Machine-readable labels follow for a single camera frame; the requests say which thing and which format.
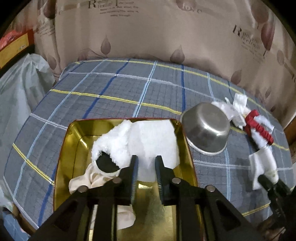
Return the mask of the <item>red white satin cloth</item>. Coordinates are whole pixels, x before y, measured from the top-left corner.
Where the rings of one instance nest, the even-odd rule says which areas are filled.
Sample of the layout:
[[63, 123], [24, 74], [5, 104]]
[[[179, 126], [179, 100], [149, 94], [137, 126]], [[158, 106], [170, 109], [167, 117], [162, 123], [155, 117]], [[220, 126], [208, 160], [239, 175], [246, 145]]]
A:
[[249, 109], [247, 100], [246, 95], [235, 94], [233, 102], [225, 98], [224, 102], [213, 101], [212, 104], [222, 110], [235, 127], [244, 130], [255, 142], [258, 151], [249, 155], [250, 179], [252, 189], [259, 190], [262, 188], [258, 180], [260, 175], [264, 175], [272, 184], [279, 181], [276, 160], [271, 150], [274, 126], [257, 110]]

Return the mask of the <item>white fluffy towel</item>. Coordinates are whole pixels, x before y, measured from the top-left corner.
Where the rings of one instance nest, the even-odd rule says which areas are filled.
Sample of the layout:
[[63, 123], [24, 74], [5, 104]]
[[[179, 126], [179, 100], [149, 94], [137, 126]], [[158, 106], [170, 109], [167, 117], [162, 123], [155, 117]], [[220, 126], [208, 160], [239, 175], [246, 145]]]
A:
[[155, 158], [161, 156], [164, 166], [174, 169], [180, 164], [175, 129], [170, 120], [124, 120], [104, 133], [94, 143], [91, 160], [95, 170], [104, 170], [96, 163], [106, 153], [119, 169], [128, 167], [133, 155], [138, 157], [138, 181], [156, 180]]

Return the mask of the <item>cream cloth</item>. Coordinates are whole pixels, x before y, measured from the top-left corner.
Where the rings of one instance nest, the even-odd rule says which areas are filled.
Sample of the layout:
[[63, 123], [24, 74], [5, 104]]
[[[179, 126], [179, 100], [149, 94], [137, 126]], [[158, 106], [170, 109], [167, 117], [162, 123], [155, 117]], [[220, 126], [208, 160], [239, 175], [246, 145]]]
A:
[[[117, 177], [120, 170], [114, 173], [104, 173], [99, 171], [96, 164], [91, 163], [88, 165], [85, 173], [76, 178], [72, 178], [69, 182], [69, 192], [73, 194], [80, 186], [87, 186], [89, 189], [103, 186], [107, 181]], [[117, 229], [122, 230], [133, 226], [136, 216], [133, 211], [132, 205], [130, 206], [117, 206]]]

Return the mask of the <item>gold red tin box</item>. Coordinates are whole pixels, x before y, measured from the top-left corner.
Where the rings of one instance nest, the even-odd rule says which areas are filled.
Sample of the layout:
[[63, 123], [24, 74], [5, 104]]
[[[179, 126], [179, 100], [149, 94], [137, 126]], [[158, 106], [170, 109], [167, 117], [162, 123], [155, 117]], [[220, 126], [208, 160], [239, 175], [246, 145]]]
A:
[[[69, 196], [69, 181], [83, 175], [91, 162], [93, 142], [102, 134], [119, 125], [121, 119], [75, 120], [66, 132], [61, 147], [55, 178], [53, 209], [56, 210]], [[171, 120], [179, 148], [180, 163], [174, 168], [179, 177], [193, 186], [197, 179], [190, 148], [182, 124]], [[134, 225], [117, 231], [117, 240], [176, 240], [176, 208], [163, 206], [157, 182], [138, 182], [133, 204]]]

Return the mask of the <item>stainless steel bowl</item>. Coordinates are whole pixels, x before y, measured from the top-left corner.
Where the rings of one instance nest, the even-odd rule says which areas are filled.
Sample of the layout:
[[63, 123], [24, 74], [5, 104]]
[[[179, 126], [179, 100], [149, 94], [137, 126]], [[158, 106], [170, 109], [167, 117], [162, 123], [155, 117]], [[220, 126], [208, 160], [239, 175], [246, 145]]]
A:
[[180, 116], [188, 143], [198, 152], [214, 156], [222, 153], [230, 132], [226, 114], [208, 102], [187, 109]]

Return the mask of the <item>grey plaid bed sheet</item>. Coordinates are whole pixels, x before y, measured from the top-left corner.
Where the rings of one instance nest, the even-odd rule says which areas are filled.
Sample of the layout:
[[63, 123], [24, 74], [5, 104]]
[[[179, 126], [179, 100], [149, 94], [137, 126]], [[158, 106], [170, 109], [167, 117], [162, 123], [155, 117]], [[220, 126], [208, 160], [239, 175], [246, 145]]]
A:
[[[174, 118], [200, 102], [232, 100], [243, 89], [209, 73], [158, 61], [75, 62], [33, 110], [13, 145], [4, 181], [31, 230], [53, 212], [58, 159], [67, 127], [85, 118]], [[257, 225], [271, 215], [263, 190], [249, 181], [250, 138], [231, 128], [226, 149], [215, 156], [191, 150], [200, 186], [212, 184]]]

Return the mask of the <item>translucent plastic cover sheet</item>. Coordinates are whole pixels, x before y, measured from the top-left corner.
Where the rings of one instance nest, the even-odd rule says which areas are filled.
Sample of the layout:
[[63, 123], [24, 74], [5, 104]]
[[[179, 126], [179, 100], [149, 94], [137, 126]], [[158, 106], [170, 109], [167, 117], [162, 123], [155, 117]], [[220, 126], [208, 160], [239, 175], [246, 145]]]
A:
[[38, 54], [25, 55], [1, 77], [1, 186], [13, 142], [54, 82], [48, 62]]

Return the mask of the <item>beige leaf print curtain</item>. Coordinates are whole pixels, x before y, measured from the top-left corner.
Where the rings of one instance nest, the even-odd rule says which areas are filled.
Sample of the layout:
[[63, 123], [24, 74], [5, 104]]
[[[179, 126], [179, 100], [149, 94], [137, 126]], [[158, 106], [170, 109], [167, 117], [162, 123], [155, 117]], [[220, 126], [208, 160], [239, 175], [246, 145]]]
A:
[[295, 117], [295, 44], [262, 1], [30, 1], [9, 30], [30, 29], [57, 74], [98, 58], [183, 64], [244, 88], [282, 126]]

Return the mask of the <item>red yellow cardboard box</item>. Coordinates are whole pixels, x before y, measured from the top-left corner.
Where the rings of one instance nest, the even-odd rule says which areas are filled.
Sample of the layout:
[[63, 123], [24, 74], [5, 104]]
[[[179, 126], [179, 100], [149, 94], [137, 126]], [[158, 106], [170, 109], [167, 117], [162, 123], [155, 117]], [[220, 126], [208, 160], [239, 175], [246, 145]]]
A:
[[8, 65], [16, 56], [34, 45], [34, 31], [24, 32], [12, 30], [1, 38], [1, 69]]

